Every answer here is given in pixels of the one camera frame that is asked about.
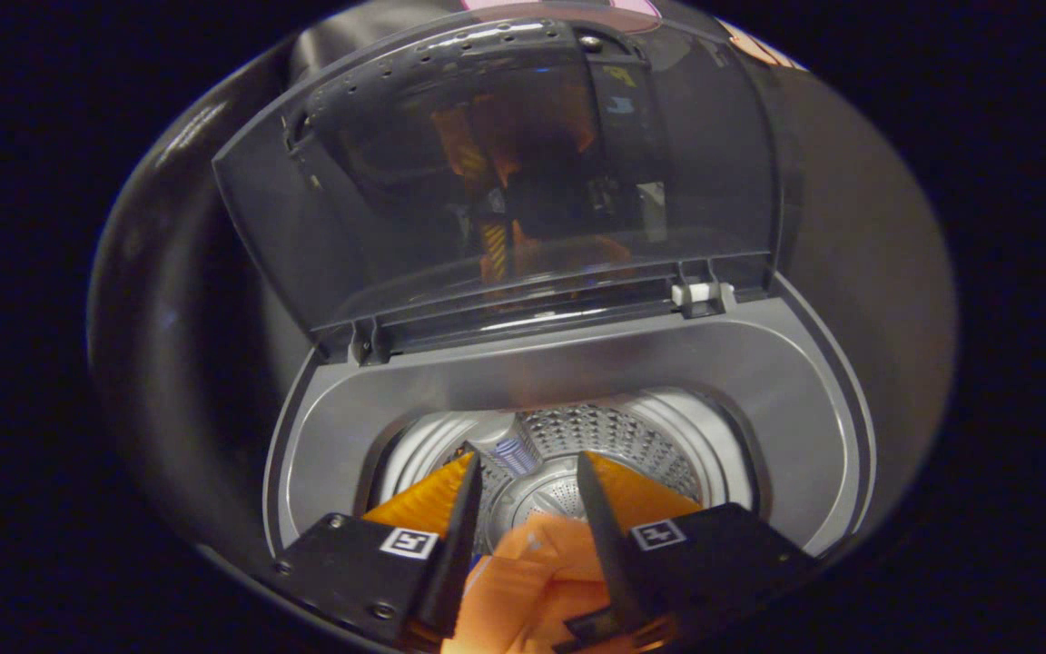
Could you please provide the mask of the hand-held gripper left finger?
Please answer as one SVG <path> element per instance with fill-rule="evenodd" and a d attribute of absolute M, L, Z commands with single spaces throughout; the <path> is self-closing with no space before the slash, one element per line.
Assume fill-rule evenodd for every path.
<path fill-rule="evenodd" d="M 482 489 L 470 451 L 364 516 L 332 512 L 275 558 L 272 587 L 377 647 L 436 649 L 456 629 Z"/>

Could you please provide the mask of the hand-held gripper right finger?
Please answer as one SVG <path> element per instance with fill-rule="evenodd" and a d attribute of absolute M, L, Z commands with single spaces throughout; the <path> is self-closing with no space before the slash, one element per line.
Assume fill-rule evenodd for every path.
<path fill-rule="evenodd" d="M 577 456 L 577 487 L 609 600 L 565 621 L 558 653 L 693 653 L 818 572 L 751 510 L 697 508 L 597 452 Z"/>

